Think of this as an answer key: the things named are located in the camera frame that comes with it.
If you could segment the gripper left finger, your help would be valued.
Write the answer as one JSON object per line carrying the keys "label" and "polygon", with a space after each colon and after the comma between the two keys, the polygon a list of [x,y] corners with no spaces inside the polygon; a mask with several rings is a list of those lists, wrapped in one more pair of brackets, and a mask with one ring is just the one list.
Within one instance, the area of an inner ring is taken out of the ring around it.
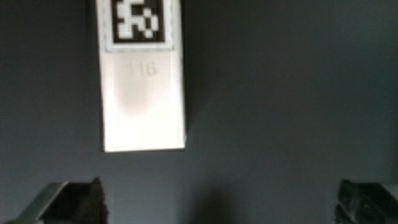
{"label": "gripper left finger", "polygon": [[50,183],[16,218],[16,224],[106,224],[99,179]]}

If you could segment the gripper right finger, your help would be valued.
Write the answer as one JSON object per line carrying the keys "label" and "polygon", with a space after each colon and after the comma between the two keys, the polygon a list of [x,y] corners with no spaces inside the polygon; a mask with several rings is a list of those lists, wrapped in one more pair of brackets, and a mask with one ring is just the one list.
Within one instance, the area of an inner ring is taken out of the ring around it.
{"label": "gripper right finger", "polygon": [[398,224],[398,184],[341,180],[334,224]]}

